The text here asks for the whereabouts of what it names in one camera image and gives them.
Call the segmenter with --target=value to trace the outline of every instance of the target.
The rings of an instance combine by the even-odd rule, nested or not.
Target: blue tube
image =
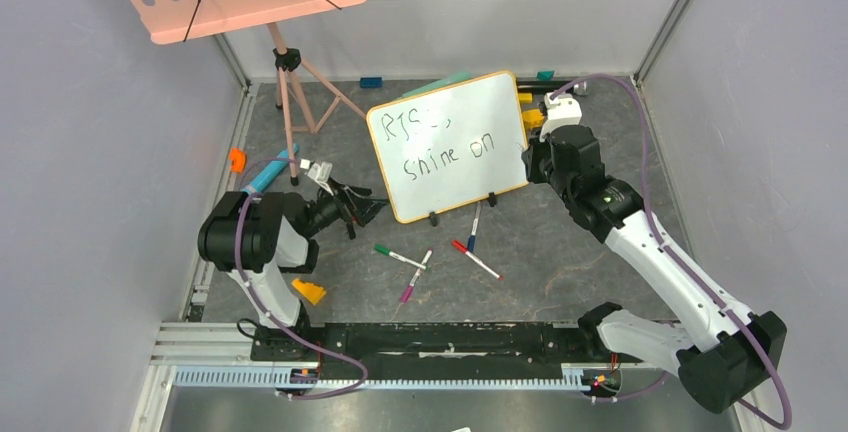
[[[300,150],[300,147],[298,147],[297,144],[294,144],[293,148],[295,154],[297,154],[297,152]],[[282,152],[277,154],[277,157],[288,159],[289,150],[283,149]],[[259,172],[259,175],[254,177],[253,180],[251,180],[250,183],[241,190],[247,192],[248,194],[252,194],[254,192],[264,192],[265,189],[267,189],[268,186],[271,185],[271,182],[273,182],[274,179],[276,179],[277,176],[280,175],[280,172],[286,170],[286,167],[288,166],[288,162],[271,162],[270,164],[266,165],[264,169],[262,169],[262,172]]]

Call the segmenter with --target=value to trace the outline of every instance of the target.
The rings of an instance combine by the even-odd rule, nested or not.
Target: white wall
[[[0,0],[0,430],[127,430],[239,91],[128,0]]]
[[[282,23],[332,78],[458,70],[634,72],[674,0],[368,0]],[[265,27],[228,34],[248,75],[273,77]]]
[[[694,0],[646,83],[697,258],[788,325],[797,431],[845,429],[846,30],[848,0]]]

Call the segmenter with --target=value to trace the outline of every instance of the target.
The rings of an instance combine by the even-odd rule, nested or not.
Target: green marker
[[[419,269],[423,269],[423,270],[427,269],[426,265],[418,263],[418,262],[416,262],[412,259],[407,259],[406,257],[404,257],[400,254],[396,254],[396,253],[392,252],[391,250],[389,250],[386,246],[377,244],[377,245],[374,246],[374,250],[376,250],[377,252],[379,252],[383,255],[388,255],[389,257],[391,257],[393,259],[397,259],[397,260],[404,262],[404,263],[407,263],[409,265],[414,265],[414,266],[418,267]]]

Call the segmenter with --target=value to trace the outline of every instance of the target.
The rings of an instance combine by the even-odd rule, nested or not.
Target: teal object
[[[300,147],[298,147],[297,144],[294,144],[292,149],[294,149],[294,153],[297,154],[300,150]],[[288,159],[289,150],[287,148],[283,149],[282,152],[277,154],[277,157]],[[270,164],[266,165],[264,169],[262,169],[262,172],[259,172],[259,175],[257,175],[253,178],[253,180],[250,181],[250,184],[248,184],[247,187],[241,190],[247,192],[248,194],[252,194],[254,192],[264,192],[265,189],[267,189],[268,186],[271,185],[271,182],[273,182],[274,179],[276,179],[277,176],[280,175],[280,172],[286,170],[286,167],[288,166],[288,162],[283,162],[279,160],[271,162]]]
[[[474,76],[471,75],[470,72],[457,72],[453,75],[449,75],[444,79],[437,80],[435,82],[431,82],[423,87],[419,87],[415,90],[410,90],[409,92],[400,96],[401,99],[405,99],[407,97],[412,97],[413,95],[421,95],[425,92],[430,92],[436,89],[441,89],[442,87],[447,87],[448,85],[458,84],[460,82],[465,82],[466,80],[473,79]]]

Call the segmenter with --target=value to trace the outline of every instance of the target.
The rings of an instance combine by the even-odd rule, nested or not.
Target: small whiteboard
[[[400,223],[527,185],[511,72],[374,107],[365,121]]]

